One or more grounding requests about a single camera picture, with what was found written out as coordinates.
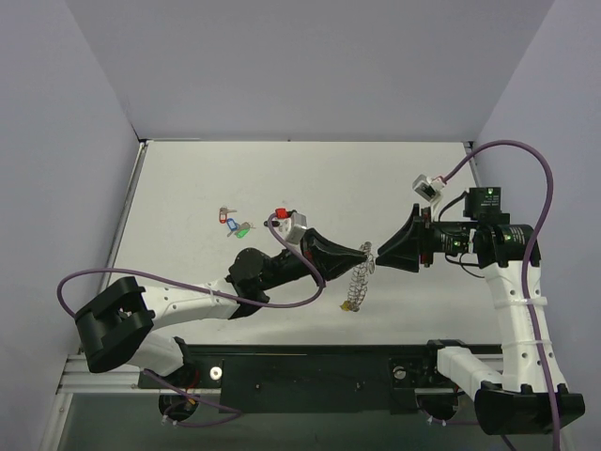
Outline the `white disc wire keyring holder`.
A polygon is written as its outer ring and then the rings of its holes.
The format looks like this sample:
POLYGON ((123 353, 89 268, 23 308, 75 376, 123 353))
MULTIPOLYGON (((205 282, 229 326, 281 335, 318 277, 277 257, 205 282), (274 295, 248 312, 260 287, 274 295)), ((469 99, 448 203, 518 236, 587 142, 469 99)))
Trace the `white disc wire keyring holder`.
POLYGON ((364 242, 360 250, 366 255, 366 260, 353 269, 351 281, 347 290, 347 299, 350 303, 349 312, 358 312, 367 293, 369 277, 375 271, 375 258, 372 253, 372 242, 364 242))

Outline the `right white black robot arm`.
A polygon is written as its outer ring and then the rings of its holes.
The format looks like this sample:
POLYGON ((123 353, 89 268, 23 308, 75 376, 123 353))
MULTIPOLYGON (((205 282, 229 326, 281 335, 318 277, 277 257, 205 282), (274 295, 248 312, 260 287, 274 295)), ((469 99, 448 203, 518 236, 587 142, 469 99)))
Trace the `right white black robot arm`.
POLYGON ((526 252, 533 229, 513 225, 501 211, 501 189, 471 188, 464 221, 442 222, 414 205, 405 224, 378 248, 378 266, 417 272, 436 254, 473 254, 490 289, 501 330, 502 371, 464 345, 442 345, 419 363, 431 384, 446 379, 468 395, 488 435, 547 434, 553 421, 567 426, 585 412, 559 369, 546 326, 538 249, 526 252))

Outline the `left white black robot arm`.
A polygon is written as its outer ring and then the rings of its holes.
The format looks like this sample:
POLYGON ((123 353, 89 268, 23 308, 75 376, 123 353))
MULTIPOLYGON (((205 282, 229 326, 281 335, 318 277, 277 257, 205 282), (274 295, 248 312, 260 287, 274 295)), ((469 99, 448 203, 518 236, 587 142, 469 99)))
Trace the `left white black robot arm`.
POLYGON ((287 245, 275 257, 255 248, 241 250, 227 276, 210 283, 142 286, 132 275, 122 277, 75 313, 88 369, 104 373, 134 365, 172 386, 183 386, 193 375, 187 345, 179 337, 159 335, 160 329, 196 320, 250 317, 271 306, 267 293, 273 288, 310 276, 323 290, 326 282, 367 259, 364 251, 336 244, 310 228, 300 246, 287 245))

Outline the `green key tag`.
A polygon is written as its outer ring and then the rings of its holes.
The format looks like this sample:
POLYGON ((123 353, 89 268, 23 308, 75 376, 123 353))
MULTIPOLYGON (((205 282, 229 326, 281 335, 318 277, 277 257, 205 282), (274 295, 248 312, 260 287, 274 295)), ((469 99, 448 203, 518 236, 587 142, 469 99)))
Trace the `green key tag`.
POLYGON ((235 236, 238 239, 244 238, 252 229, 254 229, 254 225, 248 222, 244 222, 239 225, 239 228, 235 232, 235 236))

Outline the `blue key tag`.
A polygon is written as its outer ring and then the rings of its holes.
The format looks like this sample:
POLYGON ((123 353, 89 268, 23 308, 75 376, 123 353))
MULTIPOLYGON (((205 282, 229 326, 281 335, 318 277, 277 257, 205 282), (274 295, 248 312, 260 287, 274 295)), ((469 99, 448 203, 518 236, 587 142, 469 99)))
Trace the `blue key tag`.
POLYGON ((228 237, 232 236, 239 230, 239 224, 232 218, 228 218, 226 220, 226 224, 228 226, 229 232, 227 234, 228 237))

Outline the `red tag key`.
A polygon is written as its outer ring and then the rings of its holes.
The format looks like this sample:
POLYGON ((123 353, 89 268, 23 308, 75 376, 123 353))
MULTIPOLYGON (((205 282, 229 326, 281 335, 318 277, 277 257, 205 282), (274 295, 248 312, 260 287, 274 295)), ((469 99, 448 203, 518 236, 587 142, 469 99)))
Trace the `red tag key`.
POLYGON ((224 225, 228 220, 228 215, 230 213, 234 213, 236 210, 231 210, 227 206, 222 206, 219 208, 219 223, 224 225))

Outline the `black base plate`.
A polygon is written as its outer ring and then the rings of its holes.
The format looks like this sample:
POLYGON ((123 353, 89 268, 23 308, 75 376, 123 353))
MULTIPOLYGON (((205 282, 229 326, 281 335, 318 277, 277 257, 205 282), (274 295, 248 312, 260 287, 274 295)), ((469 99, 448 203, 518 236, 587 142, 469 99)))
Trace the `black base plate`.
POLYGON ((450 418, 466 394, 435 372, 426 345, 190 345, 180 389, 217 389, 244 413, 391 414, 428 410, 450 418))

